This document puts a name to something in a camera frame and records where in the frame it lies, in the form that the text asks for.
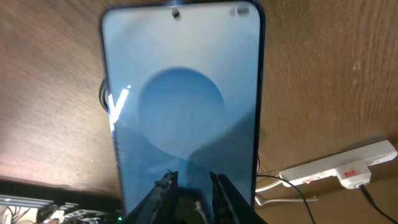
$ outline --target phone screen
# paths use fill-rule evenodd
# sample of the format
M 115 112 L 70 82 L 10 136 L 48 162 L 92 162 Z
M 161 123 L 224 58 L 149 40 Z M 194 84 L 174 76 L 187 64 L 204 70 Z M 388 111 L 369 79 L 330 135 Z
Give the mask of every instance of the phone screen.
M 244 1 L 104 15 L 109 119 L 126 213 L 168 170 L 178 171 L 179 187 L 201 191 L 210 208 L 210 171 L 226 174 L 252 203 L 261 25 L 256 6 Z

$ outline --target phone frame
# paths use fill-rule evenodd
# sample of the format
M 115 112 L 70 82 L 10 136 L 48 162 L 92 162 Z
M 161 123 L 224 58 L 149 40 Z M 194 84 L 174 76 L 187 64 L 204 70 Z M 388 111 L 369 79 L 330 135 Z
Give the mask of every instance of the phone frame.
M 261 118 L 261 98 L 262 98 L 262 76 L 263 76 L 263 69 L 264 69 L 264 51 L 265 51 L 265 35 L 266 35 L 266 15 L 262 6 L 256 0 L 240 0 L 240 1 L 228 1 L 228 0 L 218 0 L 218 1 L 200 1 L 200 2 L 178 2 L 178 1 L 170 1 L 160 4 L 142 4 L 142 5 L 134 5 L 134 4 L 127 4 L 127 5 L 120 5 L 120 6 L 110 6 L 108 7 L 101 15 L 99 20 L 99 34 L 101 37 L 101 49 L 102 49 L 102 59 L 103 59 L 103 66 L 104 66 L 104 76 L 105 76 L 105 90 L 106 96 L 107 93 L 111 93 L 111 89 L 109 86 L 109 77 L 108 77 L 108 68 L 106 63 L 106 52 L 105 52 L 105 42 L 104 42 L 104 35 L 103 35 L 103 19 L 105 15 L 113 10 L 118 9 L 125 9 L 125 8 L 141 8 L 141 7 L 153 7 L 153 6 L 184 6 L 184 5 L 194 5 L 194 4 L 206 4 L 206 3 L 218 3 L 218 2 L 248 2 L 253 4 L 260 16 L 260 38 L 259 38 L 259 63 L 257 68 L 257 93 L 256 93 L 256 114 L 255 114 L 255 125 L 254 125 L 254 144 L 253 144 L 253 155 L 252 155 L 252 181 L 251 181 L 251 190 L 252 194 L 250 197 L 250 206 L 254 208 L 254 196 L 256 190 L 256 174 L 257 174 L 257 157 L 258 157 L 258 150 L 259 150 L 259 130 L 260 130 L 260 118 Z M 116 162 L 119 164 L 119 157 L 118 157 L 118 147 L 116 138 L 116 130 L 113 130 L 112 139 L 115 151 Z M 124 201 L 124 189 L 123 183 L 121 180 L 121 170 L 120 166 L 118 165 L 118 176 L 119 176 L 119 183 L 120 189 L 122 194 L 122 201 Z M 123 214 L 126 215 L 126 209 L 124 207 L 124 202 L 122 203 L 122 210 Z

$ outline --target blue circle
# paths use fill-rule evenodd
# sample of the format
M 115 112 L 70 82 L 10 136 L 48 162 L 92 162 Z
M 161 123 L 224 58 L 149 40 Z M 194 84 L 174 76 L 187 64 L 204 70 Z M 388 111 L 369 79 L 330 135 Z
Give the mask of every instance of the blue circle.
M 143 87 L 138 105 L 146 138 L 159 149 L 186 159 L 222 128 L 224 100 L 204 74 L 189 68 L 159 72 Z

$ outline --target wooden table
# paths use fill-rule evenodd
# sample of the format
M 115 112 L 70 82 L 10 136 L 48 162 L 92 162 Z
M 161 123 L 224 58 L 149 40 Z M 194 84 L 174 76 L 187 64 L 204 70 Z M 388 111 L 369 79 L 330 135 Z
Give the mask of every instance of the wooden table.
M 119 195 L 108 116 L 98 103 L 98 22 L 108 4 L 119 3 L 1 1 L 2 178 Z M 261 3 L 260 173 L 384 139 L 398 147 L 398 1 Z M 397 168 L 377 166 L 374 178 L 397 176 Z M 340 187 L 335 179 L 311 186 L 301 188 Z

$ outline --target power strip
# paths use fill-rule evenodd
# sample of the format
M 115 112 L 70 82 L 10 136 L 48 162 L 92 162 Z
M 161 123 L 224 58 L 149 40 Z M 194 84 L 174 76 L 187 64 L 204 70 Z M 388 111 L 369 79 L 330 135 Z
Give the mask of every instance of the power strip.
M 293 185 L 309 184 L 330 176 L 337 176 L 336 168 L 355 161 L 364 161 L 366 166 L 373 166 L 391 161 L 397 156 L 394 146 L 388 141 L 377 142 L 368 146 L 342 152 L 307 164 L 279 172 L 281 178 Z

